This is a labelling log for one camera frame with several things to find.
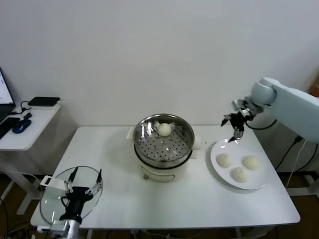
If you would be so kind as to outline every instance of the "cable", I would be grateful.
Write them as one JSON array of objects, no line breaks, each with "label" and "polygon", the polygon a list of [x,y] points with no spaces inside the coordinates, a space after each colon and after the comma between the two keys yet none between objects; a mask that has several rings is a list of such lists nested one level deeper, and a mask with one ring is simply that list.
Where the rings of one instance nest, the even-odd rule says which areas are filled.
[{"label": "cable", "polygon": [[147,231],[143,231],[144,233],[148,234],[148,235],[151,235],[151,236],[159,236],[159,237],[165,237],[166,239],[190,239],[190,238],[174,238],[174,237],[171,237],[171,236],[165,236],[165,235],[161,235],[161,234],[153,234],[153,233],[148,233]]},{"label": "cable", "polygon": [[310,164],[310,162],[314,159],[316,153],[317,153],[317,150],[318,150],[318,144],[316,144],[316,148],[315,148],[315,151],[313,153],[313,155],[311,156],[311,158],[309,159],[309,161],[304,165],[302,166],[300,169],[296,170],[295,172],[299,172],[300,170],[302,170],[303,168],[307,167],[308,164]]},{"label": "cable", "polygon": [[5,207],[5,204],[2,200],[2,198],[0,197],[0,200],[2,202],[2,205],[3,205],[3,208],[4,208],[4,211],[5,211],[5,218],[6,218],[6,233],[5,233],[5,236],[4,238],[6,239],[7,235],[8,235],[8,232],[9,232],[9,218],[8,218],[8,212],[6,210],[6,207]]},{"label": "cable", "polygon": [[29,103],[29,101],[22,101],[22,102],[20,103],[21,111],[22,111],[22,112],[24,112],[24,111],[27,111],[27,110],[31,109],[31,107],[29,107],[29,108],[24,108],[24,107],[22,106],[22,104],[23,104],[23,103],[25,103],[25,102]]},{"label": "cable", "polygon": [[197,237],[199,236],[201,233],[203,232],[203,230],[201,230],[199,233],[191,235],[191,234],[186,234],[188,237]]},{"label": "cable", "polygon": [[31,177],[33,177],[38,183],[39,183],[39,186],[40,186],[40,180],[35,177],[33,174],[30,174],[30,173],[24,173],[24,172],[19,172],[19,171],[11,171],[11,170],[7,170],[7,171],[4,171],[4,170],[0,170],[0,172],[3,172],[3,173],[20,173],[20,174],[23,174],[23,175],[29,175]]},{"label": "cable", "polygon": [[21,229],[26,228],[26,227],[27,227],[27,226],[29,226],[29,225],[30,225],[30,223],[27,223],[26,225],[24,225],[23,227],[20,227],[19,229],[16,229],[16,230],[10,231],[8,234],[11,234],[11,233],[14,233],[14,232],[20,231]]},{"label": "cable", "polygon": [[106,234],[106,239],[109,239],[111,232],[113,232],[113,231],[108,231],[108,233]]},{"label": "cable", "polygon": [[13,112],[10,112],[9,115],[10,115],[10,116],[20,115],[20,114],[22,114],[23,112],[28,111],[29,109],[31,109],[31,107],[29,107],[29,108],[23,107],[23,103],[25,103],[25,102],[28,102],[28,103],[29,103],[29,101],[22,101],[22,102],[20,103],[21,112],[13,111]]},{"label": "cable", "polygon": [[288,150],[287,150],[286,153],[284,154],[283,158],[281,159],[281,161],[279,162],[279,164],[278,164],[278,166],[275,168],[275,170],[277,170],[277,169],[280,167],[280,165],[283,163],[284,159],[286,158],[287,154],[288,154],[289,151],[292,149],[292,147],[294,147],[295,144],[296,144],[296,143],[293,142],[293,144],[290,145],[290,147],[288,148]]},{"label": "cable", "polygon": [[291,176],[293,175],[293,173],[294,173],[294,169],[295,169],[296,164],[297,164],[297,162],[298,162],[299,155],[300,155],[301,151],[303,150],[303,148],[304,148],[304,146],[305,146],[305,144],[306,144],[306,143],[307,143],[307,140],[305,140],[304,144],[302,145],[301,149],[299,150],[299,152],[298,152],[298,154],[297,154],[297,158],[296,158],[296,160],[295,160],[295,163],[294,163],[293,169],[292,169],[291,174],[290,174],[290,176],[289,176],[289,179],[288,179],[288,182],[287,182],[286,188],[287,188],[287,187],[288,187],[288,185],[289,185],[289,182],[290,182]]},{"label": "cable", "polygon": [[275,170],[277,170],[280,165],[283,163],[284,159],[286,158],[287,154],[289,153],[289,151],[292,149],[292,147],[294,147],[294,145],[296,143],[299,143],[301,140],[303,140],[303,138],[301,136],[297,136],[293,142],[293,144],[288,148],[287,152],[284,154],[283,158],[281,159],[281,161],[279,162],[278,166],[275,168]]},{"label": "cable", "polygon": [[275,227],[276,239],[278,239],[278,228]]},{"label": "cable", "polygon": [[254,128],[254,127],[251,127],[250,125],[247,124],[247,122],[245,122],[246,126],[248,128],[251,128],[251,129],[254,129],[254,130],[264,130],[264,129],[268,129],[270,127],[272,127],[275,123],[277,122],[277,120],[275,120],[274,122],[272,122],[270,125],[266,126],[266,127],[263,127],[263,128]]}]

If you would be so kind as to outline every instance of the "floor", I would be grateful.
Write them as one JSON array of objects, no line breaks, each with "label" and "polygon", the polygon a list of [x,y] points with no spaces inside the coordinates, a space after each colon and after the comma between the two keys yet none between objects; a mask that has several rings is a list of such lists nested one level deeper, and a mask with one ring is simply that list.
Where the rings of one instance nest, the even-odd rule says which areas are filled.
[{"label": "floor", "polygon": [[[5,190],[10,180],[5,175],[0,177],[0,194]],[[290,186],[302,187],[307,186],[307,182],[302,176],[292,177]],[[25,192],[21,190],[16,184],[13,186],[10,193],[4,200],[8,212],[9,231],[11,228],[19,223],[29,222],[33,211],[37,206],[37,201],[33,201],[27,212],[23,216],[16,215],[16,211],[25,196]],[[263,239],[315,239],[319,238],[319,200],[315,196],[293,197],[293,201],[301,215],[301,221],[295,225],[279,226],[277,229],[270,231]],[[0,236],[5,235],[6,231],[6,217],[4,207],[0,206]],[[51,235],[46,233],[38,233],[36,228],[28,225],[25,230],[29,235],[34,234],[36,239],[49,239]],[[86,236],[87,231],[81,231],[82,236]],[[170,233],[172,237],[182,239],[229,239],[235,237],[233,229],[212,229],[212,230],[175,230],[175,231],[151,231],[152,234],[166,234]],[[132,238],[129,231],[94,231],[93,239],[129,239]],[[145,233],[137,235],[139,239],[160,239],[160,236],[151,236]],[[22,237],[20,232],[15,238]]]}]

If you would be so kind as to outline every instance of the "robotic arm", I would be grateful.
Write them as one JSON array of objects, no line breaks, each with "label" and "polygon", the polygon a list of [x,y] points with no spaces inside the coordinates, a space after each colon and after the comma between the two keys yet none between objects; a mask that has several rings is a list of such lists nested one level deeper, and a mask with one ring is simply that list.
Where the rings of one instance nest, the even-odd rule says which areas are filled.
[{"label": "robotic arm", "polygon": [[229,142],[240,139],[244,124],[267,109],[282,124],[310,142],[319,142],[319,99],[303,91],[286,87],[279,81],[263,78],[255,83],[251,95],[234,100],[237,113],[225,115],[221,126],[228,121],[234,128]]}]

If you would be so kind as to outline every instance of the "steamed bun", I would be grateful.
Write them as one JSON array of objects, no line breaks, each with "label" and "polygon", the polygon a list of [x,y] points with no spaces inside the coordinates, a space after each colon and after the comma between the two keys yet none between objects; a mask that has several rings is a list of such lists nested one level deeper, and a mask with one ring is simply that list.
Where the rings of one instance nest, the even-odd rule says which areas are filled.
[{"label": "steamed bun", "polygon": [[249,155],[244,157],[243,164],[246,168],[256,170],[259,168],[259,161],[255,156]]},{"label": "steamed bun", "polygon": [[233,164],[233,160],[228,153],[222,153],[216,156],[217,163],[224,167],[228,168]]},{"label": "steamed bun", "polygon": [[161,123],[158,127],[158,132],[160,136],[167,137],[171,133],[171,127],[168,123]]},{"label": "steamed bun", "polygon": [[245,183],[248,180],[248,176],[247,176],[245,169],[243,167],[235,168],[232,171],[232,175],[233,175],[234,179],[240,183]]}]

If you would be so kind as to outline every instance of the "laptop screen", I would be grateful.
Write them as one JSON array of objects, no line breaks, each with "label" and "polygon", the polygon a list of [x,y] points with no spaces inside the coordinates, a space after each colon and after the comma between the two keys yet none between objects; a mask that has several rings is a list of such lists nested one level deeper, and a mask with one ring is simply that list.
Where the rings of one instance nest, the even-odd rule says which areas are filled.
[{"label": "laptop screen", "polygon": [[0,71],[0,105],[2,104],[13,104],[13,99]]}]

